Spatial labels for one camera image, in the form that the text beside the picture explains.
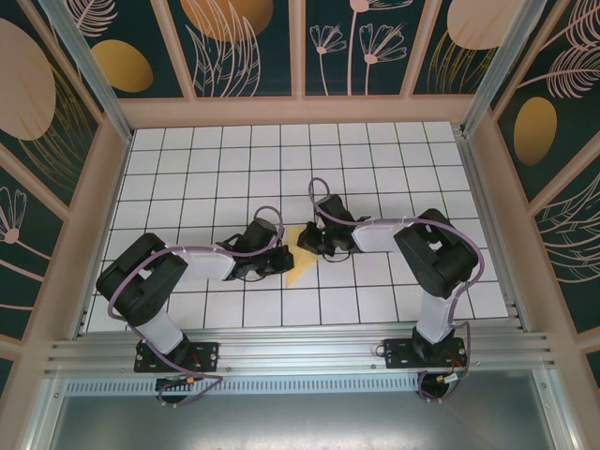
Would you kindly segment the aluminium side rail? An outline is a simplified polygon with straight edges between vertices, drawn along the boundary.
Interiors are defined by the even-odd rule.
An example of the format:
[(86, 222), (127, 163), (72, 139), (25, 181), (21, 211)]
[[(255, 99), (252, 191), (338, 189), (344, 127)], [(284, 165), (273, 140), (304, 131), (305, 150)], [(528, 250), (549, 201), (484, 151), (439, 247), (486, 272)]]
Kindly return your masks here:
[(503, 241), (500, 224), (492, 205), (492, 199), (488, 192), (488, 186), (483, 172), (476, 160), (473, 146), (464, 137), (457, 137), (457, 148), (469, 180), (473, 200), (476, 205), (479, 218), (483, 226), (483, 232), (488, 243), (490, 259), (494, 265), (496, 276), (501, 287), (505, 303), (513, 307), (520, 321), (520, 328), (525, 332), (531, 332), (532, 325), (529, 320), (523, 298), (517, 284), (516, 277), (510, 267), (507, 248)]

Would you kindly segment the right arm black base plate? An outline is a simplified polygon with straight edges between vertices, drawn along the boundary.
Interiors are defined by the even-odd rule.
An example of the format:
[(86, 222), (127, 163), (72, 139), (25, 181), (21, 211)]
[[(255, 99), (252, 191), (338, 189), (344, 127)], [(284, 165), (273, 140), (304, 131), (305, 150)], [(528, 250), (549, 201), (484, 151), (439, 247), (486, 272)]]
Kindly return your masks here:
[(467, 364), (465, 342), (460, 337), (450, 337), (443, 342), (430, 344), (412, 338), (389, 338), (383, 342), (383, 357), (387, 368), (440, 368), (450, 369)]

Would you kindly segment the yellow cloth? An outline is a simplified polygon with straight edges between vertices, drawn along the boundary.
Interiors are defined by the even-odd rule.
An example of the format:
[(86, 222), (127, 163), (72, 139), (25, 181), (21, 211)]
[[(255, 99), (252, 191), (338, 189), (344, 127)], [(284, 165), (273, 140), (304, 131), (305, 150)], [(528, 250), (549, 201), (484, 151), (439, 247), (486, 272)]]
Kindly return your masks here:
[(298, 246), (297, 241), (301, 232), (305, 229), (301, 225), (292, 225), (286, 228), (286, 244), (293, 255), (293, 269), (285, 275), (285, 287), (291, 286), (298, 281), (317, 261), (317, 256)]

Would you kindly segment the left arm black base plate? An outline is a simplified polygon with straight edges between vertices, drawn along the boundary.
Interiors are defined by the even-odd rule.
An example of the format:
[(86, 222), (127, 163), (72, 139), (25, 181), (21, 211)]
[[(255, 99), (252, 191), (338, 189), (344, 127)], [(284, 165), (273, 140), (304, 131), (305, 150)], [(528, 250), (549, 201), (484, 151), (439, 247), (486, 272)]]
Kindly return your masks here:
[[(171, 363), (194, 372), (215, 372), (218, 365), (219, 344), (183, 340), (165, 358)], [(136, 373), (169, 373), (176, 369), (162, 361), (146, 343), (139, 341), (133, 363)]]

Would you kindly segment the long aluminium base rail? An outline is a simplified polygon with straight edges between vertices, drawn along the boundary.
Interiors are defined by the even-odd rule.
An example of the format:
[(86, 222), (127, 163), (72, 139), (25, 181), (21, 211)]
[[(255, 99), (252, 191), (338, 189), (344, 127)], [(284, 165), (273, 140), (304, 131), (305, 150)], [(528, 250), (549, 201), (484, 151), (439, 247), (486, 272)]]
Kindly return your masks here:
[[(189, 337), (218, 343), (217, 371), (222, 375), (345, 374), (384, 371), (377, 346), (387, 338), (407, 338), (411, 331), (408, 323), (381, 323), (203, 329)], [(473, 370), (552, 368), (557, 361), (544, 334), (525, 332), (514, 320), (473, 321), (471, 333)], [(130, 332), (55, 341), (44, 372), (63, 377), (130, 376), (137, 341)]]

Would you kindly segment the aluminium corner post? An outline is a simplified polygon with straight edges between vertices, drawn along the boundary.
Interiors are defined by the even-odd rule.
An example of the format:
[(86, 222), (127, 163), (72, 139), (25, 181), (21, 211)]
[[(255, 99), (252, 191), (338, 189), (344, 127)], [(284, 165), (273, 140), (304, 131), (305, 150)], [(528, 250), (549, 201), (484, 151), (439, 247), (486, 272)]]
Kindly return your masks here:
[(37, 0), (50, 25), (66, 46), (118, 134), (131, 142), (132, 127), (118, 98), (88, 45), (99, 38), (118, 16), (115, 0)]
[(463, 139), (468, 140), (477, 130), (492, 99), (499, 91), (529, 35), (539, 22), (546, 3), (547, 0), (523, 0), (460, 123), (460, 136)]

